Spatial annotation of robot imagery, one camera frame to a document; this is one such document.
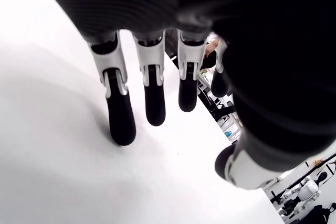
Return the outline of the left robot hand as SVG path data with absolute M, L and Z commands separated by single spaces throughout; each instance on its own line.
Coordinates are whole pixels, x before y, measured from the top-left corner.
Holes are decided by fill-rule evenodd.
M 56 0 L 90 46 L 106 87 L 110 132 L 131 144 L 136 127 L 120 30 L 135 40 L 150 124 L 165 120 L 164 35 L 178 34 L 182 111 L 196 106 L 210 33 L 220 37 L 212 93 L 233 92 L 243 124 L 215 169 L 257 189 L 335 140 L 335 0 Z

